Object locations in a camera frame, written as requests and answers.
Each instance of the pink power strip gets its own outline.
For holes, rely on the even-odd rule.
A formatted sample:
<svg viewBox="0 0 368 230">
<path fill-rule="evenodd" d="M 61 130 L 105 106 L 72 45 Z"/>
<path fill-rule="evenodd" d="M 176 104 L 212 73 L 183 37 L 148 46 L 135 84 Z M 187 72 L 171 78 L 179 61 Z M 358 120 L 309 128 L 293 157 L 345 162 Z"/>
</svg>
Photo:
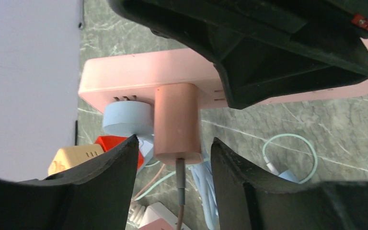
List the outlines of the pink power strip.
<svg viewBox="0 0 368 230">
<path fill-rule="evenodd" d="M 363 40 L 368 48 L 368 39 Z M 190 83 L 199 88 L 199 108 L 227 107 L 213 64 L 191 49 L 104 57 L 88 60 L 82 72 L 79 96 L 101 113 L 117 100 L 154 105 L 155 89 Z M 325 100 L 368 94 L 368 80 L 357 85 L 273 97 L 260 104 Z"/>
</svg>

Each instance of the power strip socket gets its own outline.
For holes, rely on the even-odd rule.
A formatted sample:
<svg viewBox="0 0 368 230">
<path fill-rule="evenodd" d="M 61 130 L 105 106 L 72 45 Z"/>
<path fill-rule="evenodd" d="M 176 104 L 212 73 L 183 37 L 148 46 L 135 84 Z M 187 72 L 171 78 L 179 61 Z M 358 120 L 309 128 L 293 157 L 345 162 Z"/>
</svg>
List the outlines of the power strip socket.
<svg viewBox="0 0 368 230">
<path fill-rule="evenodd" d="M 140 230 L 175 230 L 177 217 L 163 204 L 157 202 L 147 207 L 139 225 Z M 181 230 L 191 230 L 183 223 Z"/>
</svg>

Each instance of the metal pin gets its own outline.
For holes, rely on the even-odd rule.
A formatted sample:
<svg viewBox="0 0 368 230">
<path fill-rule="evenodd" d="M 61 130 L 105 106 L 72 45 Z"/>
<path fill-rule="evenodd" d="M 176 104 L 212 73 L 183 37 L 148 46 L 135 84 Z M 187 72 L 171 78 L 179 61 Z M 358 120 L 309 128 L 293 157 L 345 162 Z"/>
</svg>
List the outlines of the metal pin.
<svg viewBox="0 0 368 230">
<path fill-rule="evenodd" d="M 85 28 L 84 20 L 84 0 L 80 0 L 80 23 L 78 23 L 78 28 L 83 30 Z"/>
</svg>

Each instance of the black plastic part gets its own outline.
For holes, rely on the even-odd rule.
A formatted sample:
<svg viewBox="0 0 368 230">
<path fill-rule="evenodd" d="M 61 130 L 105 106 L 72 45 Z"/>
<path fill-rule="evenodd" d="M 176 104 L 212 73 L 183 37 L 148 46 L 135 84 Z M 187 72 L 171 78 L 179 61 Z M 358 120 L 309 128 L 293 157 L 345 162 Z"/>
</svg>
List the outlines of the black plastic part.
<svg viewBox="0 0 368 230">
<path fill-rule="evenodd" d="M 213 62 L 232 108 L 368 79 L 368 31 L 351 23 L 356 0 L 108 1 Z"/>
<path fill-rule="evenodd" d="M 132 136 L 44 180 L 0 180 L 2 230 L 123 230 L 138 164 Z"/>
<path fill-rule="evenodd" d="M 368 182 L 295 184 L 217 138 L 211 165 L 223 230 L 368 230 Z"/>
</svg>

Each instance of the yellow plug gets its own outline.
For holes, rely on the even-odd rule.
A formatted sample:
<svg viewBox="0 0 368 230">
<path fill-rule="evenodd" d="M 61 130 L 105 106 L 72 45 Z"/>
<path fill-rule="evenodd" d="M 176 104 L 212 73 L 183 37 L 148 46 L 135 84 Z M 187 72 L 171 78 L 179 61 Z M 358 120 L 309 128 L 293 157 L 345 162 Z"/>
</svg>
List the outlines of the yellow plug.
<svg viewBox="0 0 368 230">
<path fill-rule="evenodd" d="M 61 148 L 54 156 L 48 175 L 62 172 L 103 154 L 101 145 L 78 145 Z"/>
</svg>

